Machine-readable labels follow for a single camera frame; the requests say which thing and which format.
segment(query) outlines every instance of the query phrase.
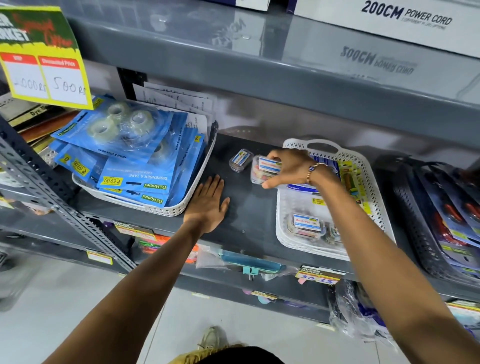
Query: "perforated metal post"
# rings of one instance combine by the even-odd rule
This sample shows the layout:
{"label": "perforated metal post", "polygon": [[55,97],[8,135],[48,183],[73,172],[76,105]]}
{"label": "perforated metal post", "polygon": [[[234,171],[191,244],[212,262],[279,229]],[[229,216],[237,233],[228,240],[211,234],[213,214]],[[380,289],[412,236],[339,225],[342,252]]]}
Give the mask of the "perforated metal post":
{"label": "perforated metal post", "polygon": [[127,271],[136,267],[136,264],[99,227],[68,205],[74,191],[2,117],[0,117],[0,157],[3,169],[36,196],[40,204],[52,208],[75,230],[95,244],[98,251],[110,255]]}

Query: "person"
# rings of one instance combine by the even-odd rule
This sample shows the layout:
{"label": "person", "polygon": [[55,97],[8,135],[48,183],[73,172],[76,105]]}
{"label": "person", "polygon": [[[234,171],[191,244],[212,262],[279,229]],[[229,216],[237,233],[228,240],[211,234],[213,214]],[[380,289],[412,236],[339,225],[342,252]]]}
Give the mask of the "person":
{"label": "person", "polygon": [[[305,151],[295,149],[273,150],[268,158],[281,160],[282,168],[263,183],[264,188],[309,182],[318,189],[358,278],[411,363],[480,363],[480,345],[327,166],[316,164]],[[230,199],[220,203],[223,188],[224,181],[218,175],[200,184],[175,235],[120,281],[44,363],[136,363],[193,246],[203,234],[215,229],[227,212]],[[180,357],[180,362],[226,363],[245,358],[249,363],[281,363],[256,347],[220,350],[215,328],[206,332],[199,349]]]}

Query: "gold bracelet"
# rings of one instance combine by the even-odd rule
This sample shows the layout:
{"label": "gold bracelet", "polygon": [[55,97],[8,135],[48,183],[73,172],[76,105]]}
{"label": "gold bracelet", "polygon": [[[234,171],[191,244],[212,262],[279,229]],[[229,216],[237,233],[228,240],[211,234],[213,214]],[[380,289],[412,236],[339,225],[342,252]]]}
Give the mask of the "gold bracelet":
{"label": "gold bracelet", "polygon": [[309,184],[310,186],[312,185],[312,184],[310,183],[310,175],[311,175],[311,173],[315,170],[315,168],[317,168],[318,166],[320,166],[320,165],[322,165],[322,164],[323,164],[324,166],[327,165],[326,163],[318,162],[318,163],[314,164],[313,166],[311,166],[310,168],[308,168],[308,172],[307,172],[307,184]]}

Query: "shoe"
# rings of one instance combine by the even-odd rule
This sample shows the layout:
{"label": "shoe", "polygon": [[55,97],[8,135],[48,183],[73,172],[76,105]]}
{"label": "shoe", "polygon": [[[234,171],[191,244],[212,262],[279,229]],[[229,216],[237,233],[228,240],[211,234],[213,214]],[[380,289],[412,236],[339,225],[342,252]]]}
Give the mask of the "shoe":
{"label": "shoe", "polygon": [[197,350],[201,349],[219,349],[220,348],[220,331],[215,326],[208,328],[202,340],[198,343]]}

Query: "clear plastic container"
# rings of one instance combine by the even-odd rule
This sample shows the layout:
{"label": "clear plastic container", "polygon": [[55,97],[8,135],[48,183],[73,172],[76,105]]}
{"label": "clear plastic container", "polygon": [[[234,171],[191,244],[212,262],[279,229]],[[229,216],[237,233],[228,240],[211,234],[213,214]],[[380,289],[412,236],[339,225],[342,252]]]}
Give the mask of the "clear plastic container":
{"label": "clear plastic container", "polygon": [[264,156],[254,156],[252,160],[252,170],[250,180],[255,184],[262,184],[269,178],[280,173],[282,162],[268,159]]}
{"label": "clear plastic container", "polygon": [[341,243],[342,239],[340,238],[340,234],[338,233],[338,229],[332,223],[327,223],[327,230],[328,234],[326,235],[327,243]]}
{"label": "clear plastic container", "polygon": [[235,172],[242,172],[252,161],[253,153],[247,149],[240,149],[240,151],[228,161],[228,165]]}
{"label": "clear plastic container", "polygon": [[318,218],[292,212],[288,217],[287,229],[292,234],[321,239],[326,234],[325,223]]}

